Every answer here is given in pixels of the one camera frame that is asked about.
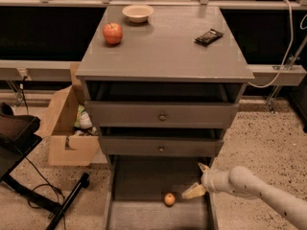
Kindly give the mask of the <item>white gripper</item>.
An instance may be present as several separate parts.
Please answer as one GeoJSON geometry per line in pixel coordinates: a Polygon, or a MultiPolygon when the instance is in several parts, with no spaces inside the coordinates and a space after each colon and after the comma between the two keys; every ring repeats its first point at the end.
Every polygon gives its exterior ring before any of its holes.
{"type": "Polygon", "coordinates": [[[181,194],[183,199],[204,196],[206,191],[209,193],[229,193],[231,191],[229,172],[211,170],[201,162],[198,163],[198,166],[203,172],[201,177],[202,185],[198,182],[194,183],[189,189],[181,194]]]}

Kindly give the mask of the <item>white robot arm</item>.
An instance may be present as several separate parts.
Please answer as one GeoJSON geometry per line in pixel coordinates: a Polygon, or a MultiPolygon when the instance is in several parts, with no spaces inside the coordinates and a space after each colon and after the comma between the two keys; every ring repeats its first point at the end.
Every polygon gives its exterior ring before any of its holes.
{"type": "Polygon", "coordinates": [[[182,193],[183,199],[204,196],[206,193],[227,193],[242,198],[259,198],[298,230],[307,230],[307,202],[269,185],[246,167],[236,166],[229,171],[210,169],[201,162],[201,182],[194,183],[182,193]]]}

